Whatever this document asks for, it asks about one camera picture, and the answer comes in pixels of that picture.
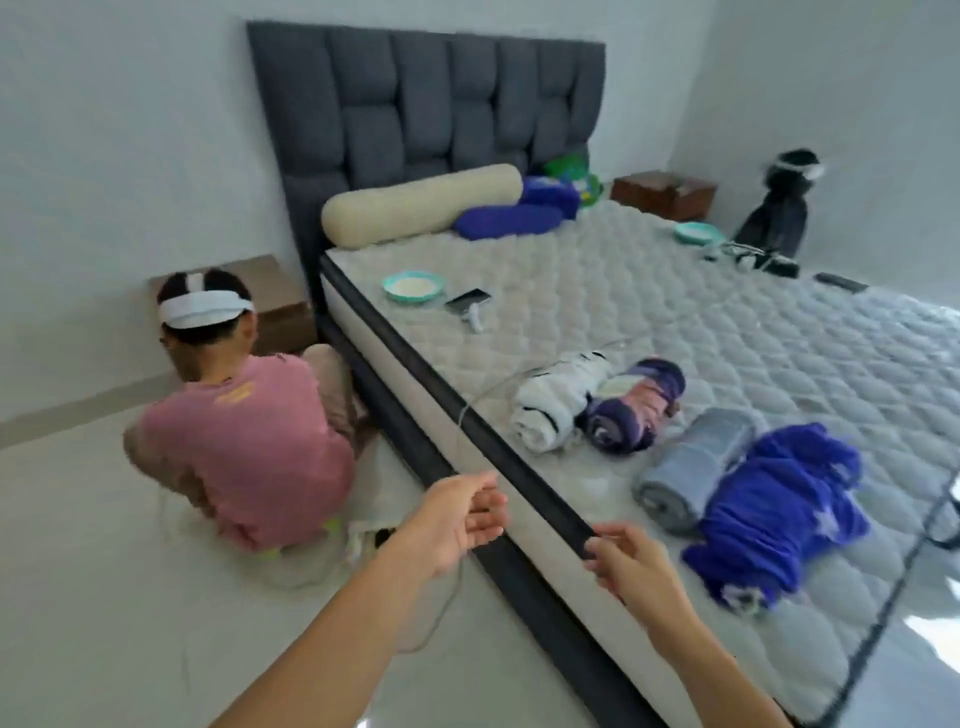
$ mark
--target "black hair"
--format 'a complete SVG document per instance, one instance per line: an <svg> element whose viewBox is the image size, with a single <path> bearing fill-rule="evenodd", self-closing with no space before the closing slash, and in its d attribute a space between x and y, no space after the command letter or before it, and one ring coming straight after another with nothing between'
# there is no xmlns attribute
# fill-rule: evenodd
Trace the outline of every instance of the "black hair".
<svg viewBox="0 0 960 728"><path fill-rule="evenodd" d="M244 301L253 300L250 295L250 290L244 285L243 281L233 273L228 273L221 268L211 268L204 273L204 290L233 291ZM175 273L163 282L163 285L160 287L160 292L156 294L156 302L160 304L164 301L177 298L178 296L185 296L187 293L186 274L183 272ZM241 316L243 316L243 313L236 318L220 324L210 324L209 326L196 328L170 328L166 324L163 324L163 330L182 344L191 347L205 347L232 336L233 332L236 331Z"/></svg>

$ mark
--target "forearm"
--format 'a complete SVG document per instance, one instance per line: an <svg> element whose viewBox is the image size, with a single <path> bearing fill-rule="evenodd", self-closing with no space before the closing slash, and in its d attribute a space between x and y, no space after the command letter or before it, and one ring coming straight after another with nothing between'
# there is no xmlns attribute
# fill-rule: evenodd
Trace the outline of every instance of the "forearm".
<svg viewBox="0 0 960 728"><path fill-rule="evenodd" d="M200 479L190 472L174 468L160 454L145 447L137 427L131 425L123 433L123 450L131 465L161 487L187 496L191 502L205 499Z"/></svg>
<svg viewBox="0 0 960 728"><path fill-rule="evenodd" d="M211 728L355 725L429 578L401 529Z"/></svg>
<svg viewBox="0 0 960 728"><path fill-rule="evenodd" d="M773 698L700 623L661 649L676 670L704 728L790 728Z"/></svg>

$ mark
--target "tufted headboard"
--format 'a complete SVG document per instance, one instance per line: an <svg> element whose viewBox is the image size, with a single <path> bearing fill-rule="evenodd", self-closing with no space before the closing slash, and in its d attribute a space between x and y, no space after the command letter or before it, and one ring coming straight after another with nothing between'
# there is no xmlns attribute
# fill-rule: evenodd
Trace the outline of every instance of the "tufted headboard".
<svg viewBox="0 0 960 728"><path fill-rule="evenodd" d="M605 46L251 21L253 68L311 289L333 195L586 152Z"/></svg>

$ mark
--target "bed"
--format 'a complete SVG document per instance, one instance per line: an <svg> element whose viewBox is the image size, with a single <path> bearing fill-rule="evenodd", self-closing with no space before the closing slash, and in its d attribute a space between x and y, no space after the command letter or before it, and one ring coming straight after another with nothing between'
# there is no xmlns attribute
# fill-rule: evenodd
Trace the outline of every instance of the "bed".
<svg viewBox="0 0 960 728"><path fill-rule="evenodd" d="M501 473L515 523L503 546L478 556L599 724L697 724L642 630L580 565L589 521L646 523L629 483L650 454L526 451L508 428L514 375L618 342L610 354L620 362L656 352L684 367L675 427L735 406L765 427L823 422L860 449L856 498L871 534L811 565L803 590L763 619L720 610L681 568L698 613L783 709L801 724L835 722L927 534L955 526L946 504L960 470L960 315L883 291L854 297L741 274L674 244L659 218L610 202L543 236L468 244L440 233L325 253L320 207L340 191L496 161L525 172L583 150L604 48L248 27L322 332L382 400L377 414L405 457L432 453L433 465L421 463L431 473ZM470 334L437 306L389 303L380 281L417 268L445 276L454 294L489 290L487 332ZM679 553L683 542L650 528Z"/></svg>

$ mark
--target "baseboard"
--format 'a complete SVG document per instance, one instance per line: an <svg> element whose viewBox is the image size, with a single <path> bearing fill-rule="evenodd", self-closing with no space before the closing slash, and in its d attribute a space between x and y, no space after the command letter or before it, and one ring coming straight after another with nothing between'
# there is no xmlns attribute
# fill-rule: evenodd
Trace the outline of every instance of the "baseboard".
<svg viewBox="0 0 960 728"><path fill-rule="evenodd" d="M0 423L0 449L86 425L140 404L162 400L176 391L178 386L177 376L171 372L125 384L84 400L14 417Z"/></svg>

